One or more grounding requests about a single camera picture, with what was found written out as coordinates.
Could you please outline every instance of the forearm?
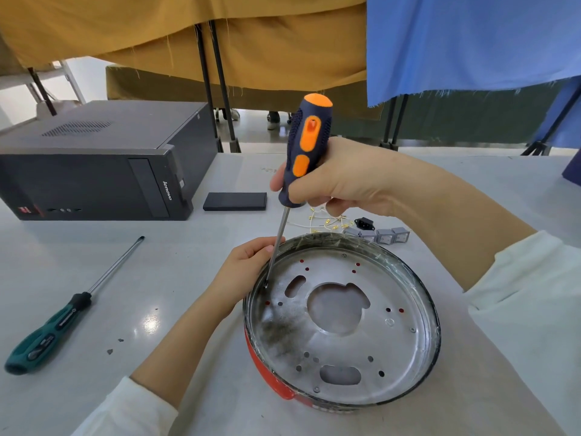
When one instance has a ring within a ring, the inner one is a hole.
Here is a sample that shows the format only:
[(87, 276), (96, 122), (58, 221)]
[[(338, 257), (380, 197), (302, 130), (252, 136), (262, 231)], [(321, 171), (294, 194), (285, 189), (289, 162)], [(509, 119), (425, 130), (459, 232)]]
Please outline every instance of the forearm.
[(176, 409), (215, 328), (229, 314), (221, 300), (205, 292), (181, 316), (154, 351), (131, 374)]
[(399, 154), (389, 187), (393, 215), (403, 220), (466, 291), (494, 255), (535, 233), (490, 197), (442, 168)]

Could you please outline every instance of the green screwdriver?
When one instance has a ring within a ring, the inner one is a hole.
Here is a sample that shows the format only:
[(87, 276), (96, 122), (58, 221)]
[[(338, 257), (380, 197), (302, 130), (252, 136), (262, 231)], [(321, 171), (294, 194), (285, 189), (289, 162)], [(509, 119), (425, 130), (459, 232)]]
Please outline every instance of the green screwdriver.
[(125, 254), (123, 254), (87, 292), (74, 294), (64, 308), (50, 317), (42, 327), (36, 329), (28, 337), (22, 340), (8, 357), (4, 364), (4, 369), (13, 375), (23, 375), (39, 368), (47, 357), (56, 349), (59, 340), (75, 323), (79, 313), (91, 306), (91, 294), (123, 263), (125, 257), (127, 257), (143, 241), (143, 239), (145, 239), (143, 235), (139, 237), (131, 248), (127, 249)]

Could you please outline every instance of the table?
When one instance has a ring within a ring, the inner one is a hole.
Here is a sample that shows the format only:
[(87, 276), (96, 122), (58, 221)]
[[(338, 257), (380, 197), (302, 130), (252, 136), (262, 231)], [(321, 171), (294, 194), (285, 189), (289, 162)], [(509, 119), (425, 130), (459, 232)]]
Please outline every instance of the table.
[[(561, 178), (562, 157), (433, 157), (537, 229), (581, 246), (581, 187)], [(187, 221), (21, 222), (0, 205), (0, 359), (23, 337), (90, 287), (139, 237), (146, 240), (95, 296), (54, 360), (39, 372), (0, 373), (0, 435), (70, 434), (159, 343), (212, 280), (230, 249), (277, 232), (282, 209), (206, 213), (210, 191), (267, 190), (283, 154), (218, 154)], [(309, 207), (290, 221), (308, 224)], [(402, 223), (350, 209), (375, 226)], [(306, 233), (287, 226), (287, 237)], [(392, 245), (416, 271), (438, 309), (442, 348), (410, 395), (356, 415), (331, 415), (279, 398), (261, 379), (237, 306), (210, 340), (173, 435), (557, 435), (555, 422), (469, 318), (460, 287), (413, 233)]]

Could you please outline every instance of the circular metal housing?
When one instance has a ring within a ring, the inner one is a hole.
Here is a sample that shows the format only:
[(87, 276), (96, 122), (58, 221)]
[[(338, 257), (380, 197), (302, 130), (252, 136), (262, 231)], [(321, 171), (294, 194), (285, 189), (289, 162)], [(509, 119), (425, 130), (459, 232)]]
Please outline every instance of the circular metal housing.
[(440, 325), (417, 275), (375, 243), (334, 233), (282, 244), (244, 300), (254, 362), (284, 398), (351, 411), (406, 395), (429, 374)]

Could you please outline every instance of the floor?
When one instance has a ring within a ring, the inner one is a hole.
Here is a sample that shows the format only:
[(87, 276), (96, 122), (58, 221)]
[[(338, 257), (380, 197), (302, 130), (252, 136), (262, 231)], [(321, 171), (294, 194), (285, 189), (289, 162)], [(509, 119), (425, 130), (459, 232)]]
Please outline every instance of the floor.
[[(234, 122), (234, 132), (240, 143), (243, 153), (286, 153), (287, 137), (290, 125), (287, 124), (287, 114), (281, 113), (281, 125), (277, 130), (267, 130), (267, 111), (261, 110), (238, 110), (240, 120)], [(220, 114), (220, 124), (218, 125), (220, 137), (223, 142), (230, 140), (228, 134), (228, 124)], [(402, 145), (417, 145), (416, 141), (402, 140)], [(402, 146), (400, 151), (409, 154), (432, 154), (434, 156), (515, 156), (525, 149), (511, 145), (510, 148), (496, 144), (493, 147), (423, 147), (423, 146)], [(224, 152), (229, 152), (229, 145), (224, 144)], [(573, 148), (553, 148), (551, 156), (573, 156), (577, 149)]]

